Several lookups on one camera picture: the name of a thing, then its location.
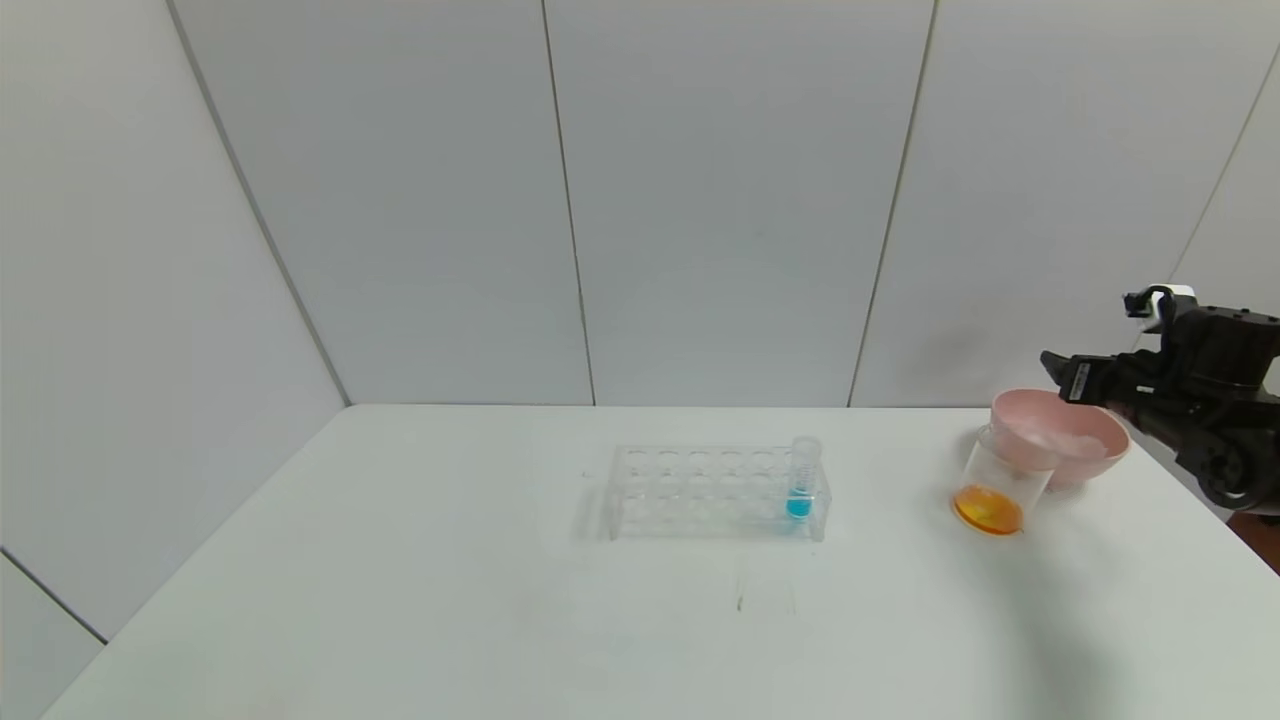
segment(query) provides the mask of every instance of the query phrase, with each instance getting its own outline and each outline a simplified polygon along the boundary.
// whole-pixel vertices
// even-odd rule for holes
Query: table surface
[[[357,406],[47,720],[1274,716],[1280,580],[1146,452],[989,538],[984,410]],[[600,539],[617,445],[824,443],[823,543]]]

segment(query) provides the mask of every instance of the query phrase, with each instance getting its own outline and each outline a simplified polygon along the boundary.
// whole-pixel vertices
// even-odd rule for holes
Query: black robotic arm
[[[1212,502],[1280,515],[1280,397],[1262,388],[1280,356],[1280,318],[1202,306],[1189,287],[1172,284],[1126,295],[1124,305],[1160,334],[1160,350],[1044,351],[1059,396],[1107,407],[1167,445]]]

